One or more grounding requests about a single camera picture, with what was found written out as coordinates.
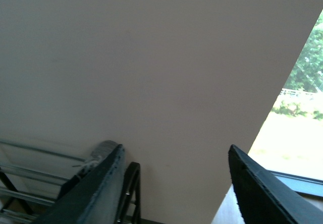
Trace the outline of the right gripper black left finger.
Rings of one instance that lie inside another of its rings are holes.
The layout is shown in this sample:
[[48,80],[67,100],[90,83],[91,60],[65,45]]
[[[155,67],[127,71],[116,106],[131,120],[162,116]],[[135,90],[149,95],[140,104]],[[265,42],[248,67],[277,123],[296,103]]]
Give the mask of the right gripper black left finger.
[[125,150],[119,144],[34,223],[113,223],[123,188],[125,168]]

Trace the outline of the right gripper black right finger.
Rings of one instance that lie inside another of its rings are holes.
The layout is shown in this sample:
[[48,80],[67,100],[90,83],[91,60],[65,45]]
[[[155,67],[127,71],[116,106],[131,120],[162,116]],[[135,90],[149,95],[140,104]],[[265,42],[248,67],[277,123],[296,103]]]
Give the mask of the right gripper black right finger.
[[245,223],[322,223],[322,211],[294,192],[236,145],[230,174]]

